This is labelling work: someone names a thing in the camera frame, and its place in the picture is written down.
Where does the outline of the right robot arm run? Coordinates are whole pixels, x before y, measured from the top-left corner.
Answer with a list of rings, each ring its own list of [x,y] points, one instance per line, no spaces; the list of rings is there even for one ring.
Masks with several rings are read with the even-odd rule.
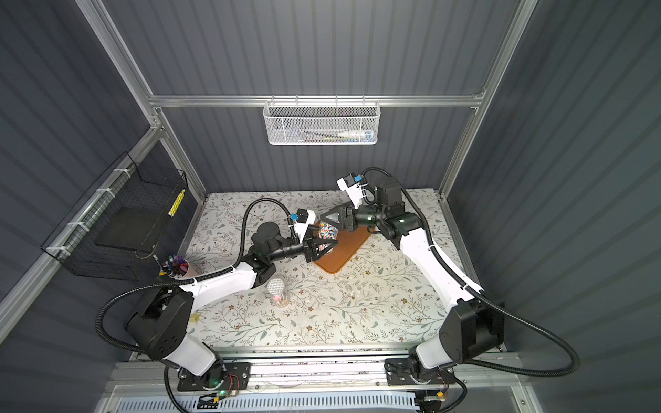
[[[410,350],[406,368],[418,383],[433,370],[449,369],[504,342],[504,316],[478,298],[482,288],[437,245],[427,218],[394,177],[371,189],[362,176],[337,180],[349,201],[322,214],[340,231],[375,229],[414,263],[437,293],[446,317],[431,339]]]

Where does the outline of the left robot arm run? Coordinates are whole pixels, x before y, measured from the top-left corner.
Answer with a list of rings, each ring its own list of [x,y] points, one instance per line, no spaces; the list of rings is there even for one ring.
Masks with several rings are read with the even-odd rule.
[[[213,383],[222,381],[225,368],[220,356],[187,332],[190,316],[227,296],[261,286],[275,273],[278,260],[304,256],[307,262],[317,261],[337,245],[336,239],[320,239],[313,230],[286,239],[272,222],[260,225],[251,241],[248,254],[226,275],[148,289],[126,323],[139,349],[168,367],[182,368],[199,378],[215,375]]]

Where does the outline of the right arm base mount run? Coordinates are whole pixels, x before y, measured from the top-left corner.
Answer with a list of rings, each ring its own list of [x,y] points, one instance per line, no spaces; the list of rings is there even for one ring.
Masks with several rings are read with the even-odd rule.
[[[387,384],[390,386],[405,385],[452,385],[456,380],[451,371],[443,368],[427,369],[411,357],[388,358],[384,361]]]

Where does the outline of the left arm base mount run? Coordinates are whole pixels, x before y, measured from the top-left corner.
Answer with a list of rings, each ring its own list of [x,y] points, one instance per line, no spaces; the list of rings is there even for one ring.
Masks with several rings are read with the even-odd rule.
[[[228,395],[230,392],[239,392],[247,389],[251,378],[251,363],[229,362],[220,365],[219,362],[211,366],[204,375],[195,376],[183,369],[177,374],[179,392],[221,392]]]

